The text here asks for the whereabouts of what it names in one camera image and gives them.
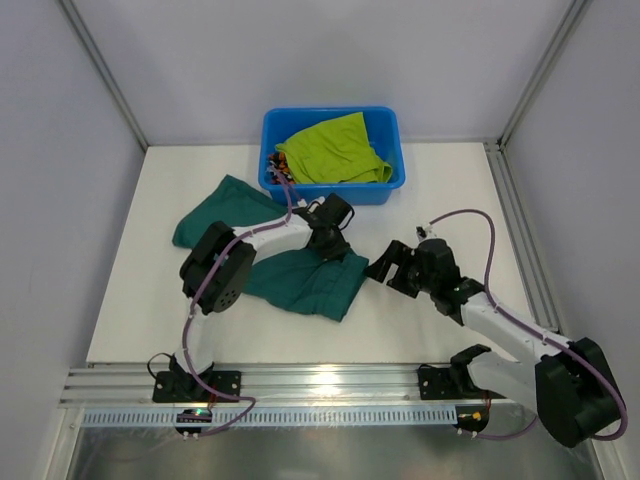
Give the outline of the dark green shorts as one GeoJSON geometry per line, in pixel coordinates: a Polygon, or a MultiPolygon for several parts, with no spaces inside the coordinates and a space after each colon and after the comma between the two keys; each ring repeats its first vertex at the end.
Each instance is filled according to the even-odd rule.
{"type": "MultiPolygon", "coordinates": [[[[227,175],[217,188],[183,217],[175,227],[172,244],[192,249],[216,221],[230,227],[271,223],[287,208],[227,175]]],[[[320,315],[340,322],[365,280],[369,260],[353,251],[343,259],[325,261],[310,249],[290,250],[253,265],[243,292],[284,311],[320,315]]]]}

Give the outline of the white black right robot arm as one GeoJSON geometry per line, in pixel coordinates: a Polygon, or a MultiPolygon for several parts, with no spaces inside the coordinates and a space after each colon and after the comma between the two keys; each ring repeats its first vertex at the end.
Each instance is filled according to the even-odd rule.
{"type": "Polygon", "coordinates": [[[476,345],[451,358],[459,392],[484,390],[519,403],[565,447],[625,432],[626,405],[599,345],[571,341],[500,306],[485,285],[461,274],[444,240],[415,248],[392,241],[365,274],[412,298],[428,294],[442,315],[500,347],[476,345]]]}

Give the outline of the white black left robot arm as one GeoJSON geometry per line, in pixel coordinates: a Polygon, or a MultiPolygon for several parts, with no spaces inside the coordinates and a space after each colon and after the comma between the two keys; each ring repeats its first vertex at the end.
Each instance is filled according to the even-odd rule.
{"type": "Polygon", "coordinates": [[[214,363],[197,362],[189,353],[190,329],[197,315],[229,309],[239,298],[254,264],[289,251],[310,250],[324,261],[342,260],[350,249],[343,229],[353,207],[335,193],[310,204],[289,203],[284,215],[271,222],[231,227],[211,224],[180,268],[182,291],[190,300],[179,349],[166,371],[157,375],[154,395],[202,401],[214,387],[214,363]]]}

